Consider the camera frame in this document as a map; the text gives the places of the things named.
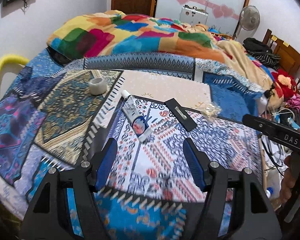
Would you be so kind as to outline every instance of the white fan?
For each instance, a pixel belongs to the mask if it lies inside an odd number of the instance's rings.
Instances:
[[[246,31],[252,31],[259,26],[260,23],[260,13],[258,9],[252,5],[249,5],[242,9],[239,18],[239,28],[234,34],[234,38],[238,37],[241,29]]]

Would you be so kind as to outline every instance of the pink cloth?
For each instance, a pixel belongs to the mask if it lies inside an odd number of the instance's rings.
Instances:
[[[297,111],[300,111],[300,95],[296,94],[293,95],[291,98],[287,100],[287,105],[289,108],[296,109]]]

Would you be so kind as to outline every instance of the black folded clothes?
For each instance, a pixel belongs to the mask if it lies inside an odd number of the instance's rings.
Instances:
[[[270,67],[275,71],[278,70],[281,58],[279,55],[273,54],[268,45],[263,44],[255,38],[247,38],[244,40],[243,46],[251,56],[260,61],[264,66]]]

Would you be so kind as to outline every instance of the toothpaste tube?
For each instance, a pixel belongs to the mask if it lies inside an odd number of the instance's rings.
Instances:
[[[126,114],[129,121],[131,122],[132,128],[138,136],[140,142],[144,142],[147,137],[152,133],[151,128],[148,126],[145,118],[140,114],[134,97],[128,93],[127,90],[121,92],[123,99],[126,102],[123,104],[122,111]]]

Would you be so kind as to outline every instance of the human hand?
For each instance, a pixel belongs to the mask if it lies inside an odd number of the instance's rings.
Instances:
[[[294,187],[297,179],[292,176],[290,167],[291,156],[287,156],[284,160],[284,164],[288,168],[284,172],[284,178],[281,181],[280,200],[282,204],[285,204],[289,198],[291,198],[291,189]]]

